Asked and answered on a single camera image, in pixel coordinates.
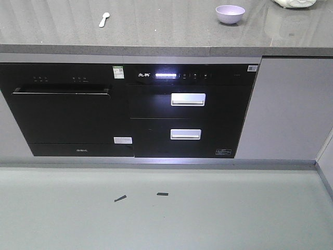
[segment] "concrete floor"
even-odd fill
[[[312,170],[0,168],[0,225],[1,250],[333,249]]]

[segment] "white label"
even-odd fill
[[[124,75],[123,74],[115,74],[114,78],[115,79],[124,79]]]
[[[258,69],[258,65],[249,65],[248,72],[256,72]]]
[[[112,66],[113,75],[115,79],[124,79],[124,69],[123,66]]]
[[[114,137],[115,144],[132,144],[132,137]]]

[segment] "built-in appliance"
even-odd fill
[[[133,156],[121,141],[131,136],[126,88],[112,65],[1,64],[0,83],[34,156]]]
[[[34,156],[233,158],[258,65],[0,64]]]
[[[257,65],[125,65],[136,157],[233,158]]]

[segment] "black drawer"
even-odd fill
[[[131,119],[131,122],[135,157],[233,158],[242,127],[242,120],[222,118]],[[193,130],[194,134],[178,133],[172,140],[172,129]],[[201,130],[199,140],[197,130]]]
[[[34,156],[132,156],[131,144],[39,144],[30,143]]]
[[[131,118],[243,119],[252,86],[128,85],[127,91]],[[173,102],[173,93],[184,94],[184,101],[177,96],[178,102]],[[204,106],[198,100],[189,102],[189,93],[205,95]]]

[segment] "gray cabinet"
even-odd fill
[[[333,59],[263,58],[235,158],[315,159],[333,125]]]

